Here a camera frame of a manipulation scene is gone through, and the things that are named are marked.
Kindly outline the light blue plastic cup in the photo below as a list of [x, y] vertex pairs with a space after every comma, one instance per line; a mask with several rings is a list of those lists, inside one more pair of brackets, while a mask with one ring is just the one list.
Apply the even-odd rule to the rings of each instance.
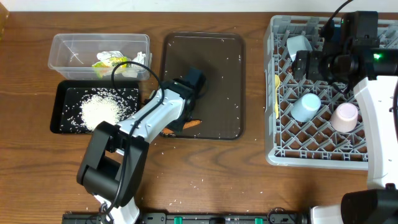
[[293, 119], [301, 123], [305, 123], [315, 117], [320, 106], [320, 98], [316, 94], [307, 93], [293, 104], [293, 108], [290, 113]]

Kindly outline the orange carrot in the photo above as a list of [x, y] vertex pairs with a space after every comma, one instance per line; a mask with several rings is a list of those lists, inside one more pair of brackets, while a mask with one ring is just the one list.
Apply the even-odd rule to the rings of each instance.
[[[199, 120], [199, 119], [191, 120], [189, 122], [186, 122], [183, 125], [183, 129], [192, 128], [192, 127], [197, 126], [197, 125], [199, 125], [201, 123], [202, 123], [202, 120]], [[164, 128], [162, 130], [162, 134], [173, 134], [174, 132], [175, 131], [172, 131], [171, 129], [168, 129], [168, 128]]]

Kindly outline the yellow plastic spoon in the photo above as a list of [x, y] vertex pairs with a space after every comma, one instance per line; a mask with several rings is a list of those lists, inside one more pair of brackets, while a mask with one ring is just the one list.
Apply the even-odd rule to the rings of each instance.
[[274, 113], [275, 113], [275, 118], [278, 119], [279, 118], [279, 100], [278, 100], [278, 90], [279, 90], [279, 86], [280, 86], [280, 78], [278, 75], [274, 76], [275, 79], [275, 105], [274, 105]]

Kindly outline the light blue rice bowl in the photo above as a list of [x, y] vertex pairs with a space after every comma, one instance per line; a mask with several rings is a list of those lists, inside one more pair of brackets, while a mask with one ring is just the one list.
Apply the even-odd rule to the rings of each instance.
[[289, 52], [291, 61], [294, 62], [298, 51], [312, 51], [313, 48], [309, 40], [304, 35], [298, 35], [295, 37], [289, 37], [287, 39], [287, 50]]

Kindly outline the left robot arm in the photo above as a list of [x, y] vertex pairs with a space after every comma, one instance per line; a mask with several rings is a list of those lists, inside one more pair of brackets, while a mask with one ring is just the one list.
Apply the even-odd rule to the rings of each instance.
[[150, 143], [165, 128], [183, 130], [206, 83], [201, 70], [163, 82], [150, 101], [117, 124], [101, 122], [91, 135], [76, 180], [101, 204], [99, 213], [76, 223], [135, 223], [134, 197], [142, 180]]

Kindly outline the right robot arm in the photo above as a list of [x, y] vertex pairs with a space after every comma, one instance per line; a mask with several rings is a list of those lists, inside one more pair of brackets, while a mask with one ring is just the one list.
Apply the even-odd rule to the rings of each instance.
[[309, 223], [397, 223], [397, 50], [382, 48], [378, 13], [346, 13], [320, 30], [321, 51], [297, 53], [296, 79], [344, 83], [353, 91], [368, 150], [367, 190], [310, 209]]

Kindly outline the pink plastic cup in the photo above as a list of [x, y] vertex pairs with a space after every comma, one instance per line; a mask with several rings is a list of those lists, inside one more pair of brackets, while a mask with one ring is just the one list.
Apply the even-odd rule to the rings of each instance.
[[348, 133], [352, 131], [358, 121], [358, 109], [352, 103], [342, 103], [334, 110], [330, 123], [338, 132]]

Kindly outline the yellow green snack wrapper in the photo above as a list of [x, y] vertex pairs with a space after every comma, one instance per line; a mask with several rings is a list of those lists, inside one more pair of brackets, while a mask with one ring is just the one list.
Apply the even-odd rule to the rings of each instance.
[[129, 61], [129, 58], [127, 57], [110, 57], [94, 63], [92, 68], [94, 69], [96, 76], [102, 79], [105, 76], [111, 75], [115, 66], [127, 61]]

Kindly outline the white tissue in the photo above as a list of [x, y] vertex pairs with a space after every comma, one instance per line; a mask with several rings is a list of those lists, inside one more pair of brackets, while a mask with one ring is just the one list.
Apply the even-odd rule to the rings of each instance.
[[[103, 51], [97, 54], [98, 62], [100, 60], [110, 57], [126, 57], [126, 56], [124, 56], [120, 51]], [[145, 59], [146, 59], [146, 54], [138, 52], [136, 57], [134, 59], [129, 58], [129, 61], [144, 64]], [[143, 71], [143, 68], [138, 65], [124, 64], [118, 67], [118, 69], [115, 71], [114, 74], [122, 75], [123, 77], [128, 77], [128, 78], [137, 78], [138, 72], [141, 71]]]

